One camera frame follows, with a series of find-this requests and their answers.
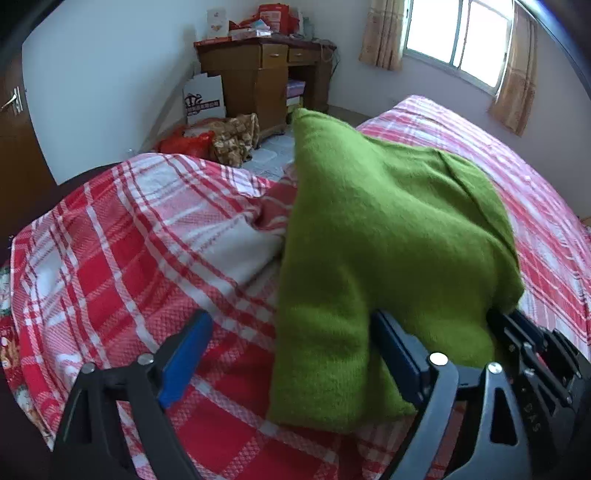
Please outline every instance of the screw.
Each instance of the screw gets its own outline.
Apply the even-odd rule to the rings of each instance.
[[[87,364],[82,365],[82,368],[80,368],[80,372],[86,375],[91,374],[95,370],[96,365],[92,362],[88,362]]]
[[[154,356],[151,353],[142,353],[138,357],[138,363],[140,365],[146,366],[154,362]]]
[[[501,367],[501,364],[498,364],[497,362],[491,362],[488,364],[488,371],[491,374],[500,374],[503,371],[503,367]]]
[[[438,367],[443,367],[443,365],[447,365],[447,356],[444,353],[434,352],[429,355],[429,360],[433,365],[437,365]]]

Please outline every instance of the window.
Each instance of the window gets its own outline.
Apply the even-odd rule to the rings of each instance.
[[[406,53],[494,93],[512,21],[512,0],[412,0]]]

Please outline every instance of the wooden desk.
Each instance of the wooden desk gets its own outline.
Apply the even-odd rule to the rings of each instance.
[[[261,138],[285,131],[288,78],[306,82],[306,108],[328,110],[334,47],[274,34],[196,50],[202,72],[222,76],[227,115],[255,112]]]

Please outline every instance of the bed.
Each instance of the bed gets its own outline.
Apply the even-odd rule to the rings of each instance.
[[[526,287],[520,308],[589,358],[591,239],[537,172],[418,96],[358,128],[474,161],[509,213]],[[261,472],[373,479],[385,469],[411,419],[349,436],[265,420],[281,248],[296,191],[293,166],[272,182],[182,155],[146,154],[92,178],[14,238],[0,353],[8,386],[46,442],[83,363],[128,364],[201,307],[216,322],[213,340],[167,414],[205,479]],[[121,405],[120,414],[138,474],[151,479],[130,411]],[[461,414],[458,407],[429,478],[443,476]]]

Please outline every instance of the door handle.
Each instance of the door handle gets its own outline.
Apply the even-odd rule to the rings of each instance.
[[[17,100],[17,98],[18,98],[17,94],[13,93],[12,98],[0,107],[0,112],[3,112],[4,110],[6,110],[10,105],[12,105],[13,102],[15,102]]]
[[[4,105],[2,105],[0,107],[0,112],[3,112],[4,110],[7,110],[9,106],[13,106],[14,108],[14,114],[18,115],[19,113],[22,112],[22,103],[21,103],[21,91],[18,87],[16,87],[13,91],[12,91],[12,96],[10,97],[10,100],[7,101]]]

